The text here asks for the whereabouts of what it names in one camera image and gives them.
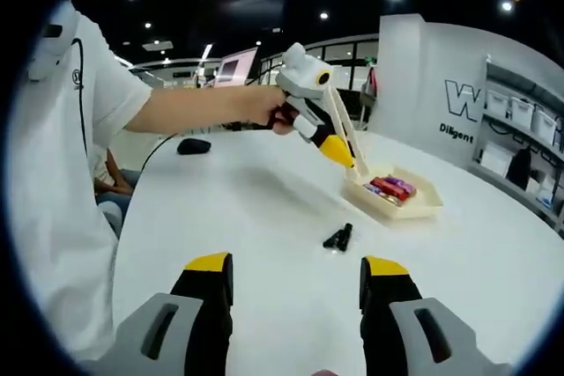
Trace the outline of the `person's left hand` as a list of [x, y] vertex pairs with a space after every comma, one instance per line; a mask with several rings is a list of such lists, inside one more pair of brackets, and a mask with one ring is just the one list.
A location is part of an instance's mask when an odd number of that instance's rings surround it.
[[286, 104], [286, 93], [276, 86], [267, 86], [265, 90], [265, 126], [278, 135], [287, 135], [294, 131], [293, 121], [298, 112]]

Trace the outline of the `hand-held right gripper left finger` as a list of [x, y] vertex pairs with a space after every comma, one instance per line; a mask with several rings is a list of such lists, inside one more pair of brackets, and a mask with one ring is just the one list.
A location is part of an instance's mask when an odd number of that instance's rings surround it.
[[200, 256], [169, 293], [157, 293], [116, 333], [122, 375], [224, 375], [234, 303], [233, 255]]

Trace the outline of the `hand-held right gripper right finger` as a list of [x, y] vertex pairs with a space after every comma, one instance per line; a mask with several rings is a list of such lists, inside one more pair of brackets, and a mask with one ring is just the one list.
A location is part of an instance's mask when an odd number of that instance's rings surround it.
[[435, 298], [421, 296], [397, 262], [360, 265], [360, 337], [368, 375], [505, 375], [478, 348], [475, 331]]

